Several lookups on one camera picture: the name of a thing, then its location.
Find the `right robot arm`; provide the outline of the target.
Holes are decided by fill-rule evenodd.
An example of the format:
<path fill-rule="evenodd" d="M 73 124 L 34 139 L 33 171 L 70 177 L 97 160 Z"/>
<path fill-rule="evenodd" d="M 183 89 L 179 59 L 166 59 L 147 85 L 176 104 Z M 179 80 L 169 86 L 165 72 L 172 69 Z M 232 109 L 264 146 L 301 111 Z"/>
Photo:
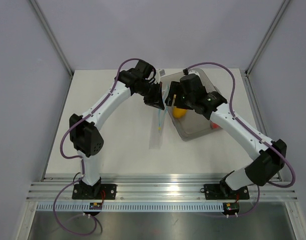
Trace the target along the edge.
<path fill-rule="evenodd" d="M 191 73 L 172 81 L 165 104 L 193 110 L 219 125 L 251 158 L 249 165 L 228 173 L 219 182 L 223 197 L 231 198 L 248 185 L 263 186 L 284 167 L 286 143 L 273 141 L 246 123 L 219 92 L 208 92 L 198 75 Z"/>

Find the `clear zip top bag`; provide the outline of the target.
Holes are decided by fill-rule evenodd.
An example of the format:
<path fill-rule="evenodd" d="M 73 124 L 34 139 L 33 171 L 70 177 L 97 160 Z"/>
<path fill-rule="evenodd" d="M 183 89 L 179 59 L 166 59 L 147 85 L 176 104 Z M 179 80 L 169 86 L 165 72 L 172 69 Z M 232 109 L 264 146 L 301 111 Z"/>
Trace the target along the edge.
<path fill-rule="evenodd" d="M 150 129 L 150 137 L 149 137 L 149 149 L 157 150 L 162 146 L 163 141 L 163 130 L 164 123 L 167 114 L 167 107 L 165 110 L 154 109 L 152 115 L 152 124 Z"/>

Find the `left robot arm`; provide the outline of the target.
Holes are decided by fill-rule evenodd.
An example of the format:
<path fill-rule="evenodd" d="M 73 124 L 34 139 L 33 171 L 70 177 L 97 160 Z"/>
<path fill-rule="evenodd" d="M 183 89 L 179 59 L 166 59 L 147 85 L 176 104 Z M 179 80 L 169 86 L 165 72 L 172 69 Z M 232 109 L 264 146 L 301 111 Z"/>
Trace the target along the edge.
<path fill-rule="evenodd" d="M 143 97 L 145 105 L 165 109 L 156 68 L 142 59 L 136 61 L 136 66 L 129 70 L 117 70 L 113 84 L 91 108 L 69 118 L 70 141 L 81 159 L 81 176 L 74 182 L 72 193 L 74 200 L 115 199 L 116 186 L 102 184 L 96 155 L 104 146 L 100 130 L 117 107 L 136 93 Z"/>

